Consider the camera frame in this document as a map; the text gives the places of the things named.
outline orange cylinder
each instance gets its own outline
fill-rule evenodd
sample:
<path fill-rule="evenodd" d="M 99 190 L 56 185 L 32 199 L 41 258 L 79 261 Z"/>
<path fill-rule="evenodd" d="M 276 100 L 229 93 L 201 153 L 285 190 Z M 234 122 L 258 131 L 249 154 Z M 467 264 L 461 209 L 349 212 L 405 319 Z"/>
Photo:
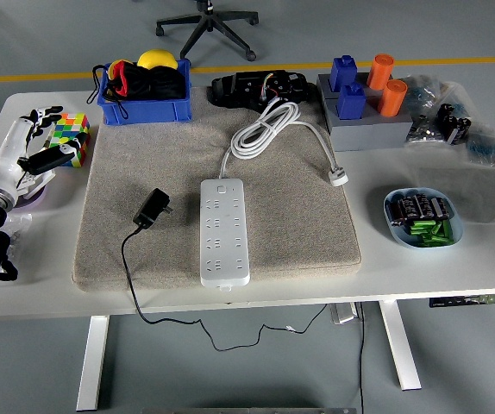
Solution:
<path fill-rule="evenodd" d="M 370 89 L 381 91 L 393 72 L 395 60 L 392 56 L 380 53 L 374 56 L 370 73 L 368 74 L 367 85 Z"/>
<path fill-rule="evenodd" d="M 409 87 L 405 82 L 398 79 L 387 81 L 382 98 L 378 103 L 378 112 L 382 116 L 396 116 L 401 109 L 404 95 Z"/>

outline white power cable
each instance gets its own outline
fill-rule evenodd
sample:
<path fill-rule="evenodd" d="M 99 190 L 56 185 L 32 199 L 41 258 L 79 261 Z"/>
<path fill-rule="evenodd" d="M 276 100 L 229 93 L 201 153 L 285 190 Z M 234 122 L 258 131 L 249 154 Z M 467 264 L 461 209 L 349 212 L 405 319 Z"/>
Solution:
<path fill-rule="evenodd" d="M 326 141 L 310 123 L 298 121 L 299 107 L 293 102 L 284 102 L 271 111 L 273 101 L 269 102 L 260 117 L 246 128 L 238 130 L 230 141 L 230 148 L 222 157 L 219 179 L 226 177 L 226 163 L 230 153 L 240 160 L 250 160 L 261 154 L 273 141 L 274 137 L 288 125 L 304 125 L 316 135 L 326 156 L 330 161 L 330 182 L 332 185 L 343 185 L 348 181 L 343 168 L 338 166 L 334 155 L 329 150 Z"/>

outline chair base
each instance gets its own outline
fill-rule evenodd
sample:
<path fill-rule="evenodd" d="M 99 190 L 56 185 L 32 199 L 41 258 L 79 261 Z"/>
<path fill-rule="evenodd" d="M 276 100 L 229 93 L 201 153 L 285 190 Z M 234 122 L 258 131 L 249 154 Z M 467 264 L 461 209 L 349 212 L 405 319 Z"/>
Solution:
<path fill-rule="evenodd" d="M 192 32 L 185 46 L 180 51 L 180 58 L 184 59 L 186 54 L 192 49 L 197 40 L 204 32 L 211 32 L 213 28 L 216 28 L 223 35 L 232 40 L 236 45 L 241 47 L 246 53 L 246 59 L 253 62 L 256 59 L 255 53 L 251 50 L 251 47 L 229 26 L 225 24 L 230 20 L 246 20 L 249 24 L 254 26 L 259 23 L 259 15 L 256 11 L 212 11 L 208 10 L 201 14 L 186 15 L 171 17 L 168 19 L 161 19 L 156 22 L 157 26 L 155 34 L 157 36 L 163 36 L 163 25 L 170 24 L 190 24 L 197 23 L 196 28 Z"/>

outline yellow floor line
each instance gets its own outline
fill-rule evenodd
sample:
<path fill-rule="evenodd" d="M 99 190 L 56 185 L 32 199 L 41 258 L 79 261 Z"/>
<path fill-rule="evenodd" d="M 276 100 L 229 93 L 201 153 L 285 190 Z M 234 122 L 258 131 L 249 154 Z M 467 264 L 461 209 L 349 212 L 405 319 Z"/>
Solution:
<path fill-rule="evenodd" d="M 495 63 L 495 56 L 481 58 L 449 58 L 449 59 L 419 59 L 419 60 L 396 60 L 395 66 L 436 66 L 436 65 L 479 65 Z M 357 61 L 358 67 L 370 67 L 372 61 Z M 330 62 L 317 63 L 285 63 L 272 65 L 241 65 L 241 66 L 203 66 L 192 67 L 191 73 L 229 73 L 229 72 L 247 72 L 247 71 L 272 71 L 284 69 L 286 71 L 322 69 L 329 70 L 332 66 Z M 72 73 L 36 73 L 29 75 L 8 75 L 0 76 L 2 82 L 31 82 L 42 80 L 69 80 L 69 79 L 87 79 L 91 78 L 91 72 L 72 72 Z"/>

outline gray foam block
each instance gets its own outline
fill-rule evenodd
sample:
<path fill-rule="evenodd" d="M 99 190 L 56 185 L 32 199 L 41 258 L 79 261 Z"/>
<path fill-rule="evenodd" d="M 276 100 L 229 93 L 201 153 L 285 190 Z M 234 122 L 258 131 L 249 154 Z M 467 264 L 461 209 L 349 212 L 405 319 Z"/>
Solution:
<path fill-rule="evenodd" d="M 128 288 L 121 243 L 155 187 L 169 195 L 173 212 L 128 242 L 135 287 L 201 286 L 200 183 L 218 177 L 232 135 L 258 117 L 252 110 L 217 108 L 207 92 L 192 88 L 191 122 L 100 126 L 73 265 L 80 289 Z M 300 120 L 328 137 L 317 98 L 301 103 L 300 111 Z M 343 189 L 328 182 L 329 168 L 318 140 L 302 125 L 287 127 L 255 159 L 230 156 L 228 176 L 244 183 L 250 284 L 359 270 L 348 203 Z"/>

